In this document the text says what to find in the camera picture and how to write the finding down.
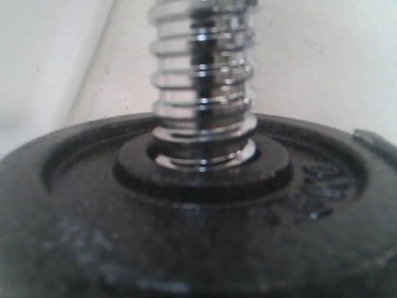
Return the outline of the black weight plate end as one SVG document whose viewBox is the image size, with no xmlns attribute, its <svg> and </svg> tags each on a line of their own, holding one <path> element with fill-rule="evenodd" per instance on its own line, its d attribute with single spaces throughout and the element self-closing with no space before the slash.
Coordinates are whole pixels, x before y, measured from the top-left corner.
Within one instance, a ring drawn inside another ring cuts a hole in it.
<svg viewBox="0 0 397 298">
<path fill-rule="evenodd" d="M 226 173 L 152 162 L 152 115 L 1 161 L 2 297 L 395 297 L 396 146 L 260 115 Z"/>
</svg>

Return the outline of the chrome threaded dumbbell bar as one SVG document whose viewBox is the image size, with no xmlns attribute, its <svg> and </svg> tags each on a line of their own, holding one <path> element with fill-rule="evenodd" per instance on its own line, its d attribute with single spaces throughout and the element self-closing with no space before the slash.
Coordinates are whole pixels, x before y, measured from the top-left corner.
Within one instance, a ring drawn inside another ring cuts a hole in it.
<svg viewBox="0 0 397 298">
<path fill-rule="evenodd" d="M 254 74 L 251 14 L 257 1 L 156 1 L 149 17 L 159 91 L 154 161 L 204 172 L 239 166 L 256 153 L 247 88 Z"/>
</svg>

